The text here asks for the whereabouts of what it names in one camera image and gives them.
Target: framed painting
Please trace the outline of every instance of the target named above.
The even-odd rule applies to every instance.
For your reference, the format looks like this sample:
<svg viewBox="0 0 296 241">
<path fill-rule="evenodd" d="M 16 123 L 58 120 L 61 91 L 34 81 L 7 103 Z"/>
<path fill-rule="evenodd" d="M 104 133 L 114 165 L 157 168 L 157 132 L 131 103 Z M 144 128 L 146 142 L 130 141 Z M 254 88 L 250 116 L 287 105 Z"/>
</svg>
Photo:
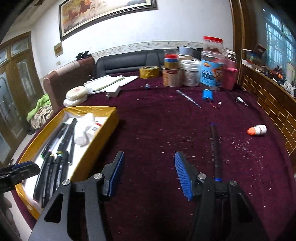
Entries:
<svg viewBox="0 0 296 241">
<path fill-rule="evenodd" d="M 156 0 L 66 0 L 59 6 L 61 40 L 119 15 L 156 10 Z"/>
</svg>

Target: white paper stack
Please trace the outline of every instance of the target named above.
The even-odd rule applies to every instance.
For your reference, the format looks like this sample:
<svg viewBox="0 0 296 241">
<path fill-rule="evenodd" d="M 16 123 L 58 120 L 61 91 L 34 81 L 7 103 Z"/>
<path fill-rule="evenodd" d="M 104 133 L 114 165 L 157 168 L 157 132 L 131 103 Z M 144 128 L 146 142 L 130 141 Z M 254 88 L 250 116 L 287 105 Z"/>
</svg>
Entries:
<svg viewBox="0 0 296 241">
<path fill-rule="evenodd" d="M 136 78 L 138 78 L 138 76 L 128 76 L 128 77 L 123 77 L 123 76 L 117 76 L 117 77 L 111 77 L 109 75 L 106 75 L 104 77 L 100 77 L 98 79 L 89 81 L 87 83 L 84 83 L 83 85 L 87 88 L 90 88 L 93 90 L 93 92 L 91 92 L 90 94 L 96 94 L 96 93 L 101 93 L 101 92 L 106 92 L 107 89 L 117 89 L 119 86 L 124 86 L 126 84 L 128 84 L 129 82 L 135 80 Z"/>
</svg>

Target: tape roll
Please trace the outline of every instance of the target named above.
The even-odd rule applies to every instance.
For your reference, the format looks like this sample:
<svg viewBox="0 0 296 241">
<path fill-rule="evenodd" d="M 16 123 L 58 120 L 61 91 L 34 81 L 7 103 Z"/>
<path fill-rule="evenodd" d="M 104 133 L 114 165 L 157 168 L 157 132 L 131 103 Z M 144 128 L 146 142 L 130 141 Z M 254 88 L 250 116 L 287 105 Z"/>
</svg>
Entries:
<svg viewBox="0 0 296 241">
<path fill-rule="evenodd" d="M 141 79 L 150 79 L 159 77 L 159 67 L 157 66 L 146 66 L 140 68 L 140 78 Z"/>
</svg>

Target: green cloth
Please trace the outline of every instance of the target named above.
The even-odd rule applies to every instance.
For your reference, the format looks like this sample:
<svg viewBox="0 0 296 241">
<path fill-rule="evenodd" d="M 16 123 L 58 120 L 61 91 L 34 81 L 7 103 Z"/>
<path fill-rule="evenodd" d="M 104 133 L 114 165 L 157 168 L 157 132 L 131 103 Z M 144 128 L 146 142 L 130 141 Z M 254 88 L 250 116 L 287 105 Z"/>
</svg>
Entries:
<svg viewBox="0 0 296 241">
<path fill-rule="evenodd" d="M 40 107 L 44 107 L 47 104 L 52 105 L 50 103 L 48 94 L 45 94 L 37 101 L 36 108 L 34 108 L 31 112 L 29 112 L 29 114 L 27 116 L 27 121 L 29 121 L 33 118 L 33 116 L 38 112 Z"/>
</svg>

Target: white bottle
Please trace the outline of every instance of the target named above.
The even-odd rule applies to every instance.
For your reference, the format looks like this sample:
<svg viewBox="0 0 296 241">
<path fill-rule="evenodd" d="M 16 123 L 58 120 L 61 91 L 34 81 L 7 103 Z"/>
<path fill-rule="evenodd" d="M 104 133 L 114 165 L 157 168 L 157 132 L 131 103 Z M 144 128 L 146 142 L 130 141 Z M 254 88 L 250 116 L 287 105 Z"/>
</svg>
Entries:
<svg viewBox="0 0 296 241">
<path fill-rule="evenodd" d="M 89 140 L 91 141 L 94 136 L 96 135 L 96 133 L 98 132 L 98 130 L 101 128 L 101 124 L 99 122 L 96 122 L 94 125 L 92 125 L 88 131 L 86 132 L 87 137 L 89 138 Z"/>
<path fill-rule="evenodd" d="M 248 129 L 247 133 L 250 136 L 260 136 L 264 135 L 267 132 L 267 128 L 265 125 L 258 125 L 258 126 L 253 126 Z"/>
<path fill-rule="evenodd" d="M 87 131 L 89 128 L 91 128 L 92 125 L 96 123 L 93 113 L 85 114 L 85 116 L 83 117 L 83 120 L 85 122 L 85 131 Z"/>
<path fill-rule="evenodd" d="M 80 118 L 79 122 L 75 126 L 74 142 L 79 146 L 84 146 L 88 143 L 85 133 L 85 122 L 83 121 L 83 118 Z"/>
</svg>

